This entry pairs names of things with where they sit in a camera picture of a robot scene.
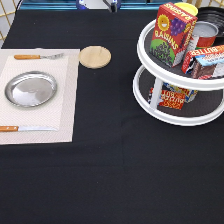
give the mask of coaster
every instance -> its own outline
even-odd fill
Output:
[[[79,54],[80,63],[87,68],[102,68],[111,60],[111,53],[101,46],[84,48]]]

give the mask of metal rim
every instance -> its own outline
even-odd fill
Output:
[[[207,24],[207,25],[209,25],[209,26],[212,26],[212,27],[215,28],[215,30],[216,30],[216,33],[215,33],[214,35],[212,35],[212,36],[209,36],[209,37],[199,36],[199,37],[210,38],[210,37],[215,37],[215,36],[217,36],[218,33],[219,33],[219,29],[218,29],[218,27],[217,27],[216,25],[212,24],[212,23],[205,22],[205,21],[198,21],[198,22],[196,22],[196,25],[197,25],[197,24]]]
[[[44,80],[48,81],[49,84],[51,85],[52,94],[48,98],[46,98],[45,100],[43,100],[42,102],[37,103],[37,104],[33,104],[33,105],[22,105],[22,104],[19,104],[18,102],[16,102],[14,100],[12,95],[8,94],[8,91],[10,93],[12,93],[12,91],[14,89],[14,88],[11,88],[11,87],[13,87],[12,84],[14,84],[14,86],[16,86],[19,83],[24,82],[24,81],[26,81],[28,79],[32,79],[32,78],[39,78],[39,79],[44,79]],[[46,72],[31,71],[31,72],[22,73],[22,74],[20,74],[20,75],[18,75],[16,77],[14,77],[13,79],[11,79],[7,83],[7,85],[5,87],[5,97],[7,98],[7,100],[10,103],[12,103],[15,106],[28,108],[28,107],[39,106],[39,105],[42,105],[45,102],[49,101],[55,95],[56,91],[57,91],[57,82],[56,82],[55,78],[52,75],[50,75],[50,74],[48,74]]]

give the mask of knife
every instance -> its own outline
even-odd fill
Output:
[[[40,56],[40,55],[14,55],[14,58],[17,60],[24,60],[24,59],[57,59],[64,56],[64,53],[62,54],[55,54],[51,56]]]
[[[0,126],[0,132],[16,131],[57,131],[57,129],[43,126]]]

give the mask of raisins box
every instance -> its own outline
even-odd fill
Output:
[[[159,7],[150,52],[170,67],[178,65],[184,56],[197,17],[173,3]]]

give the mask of silver plate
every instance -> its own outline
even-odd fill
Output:
[[[34,107],[51,99],[56,91],[57,83],[53,76],[32,71],[13,78],[5,87],[5,96],[16,106]]]

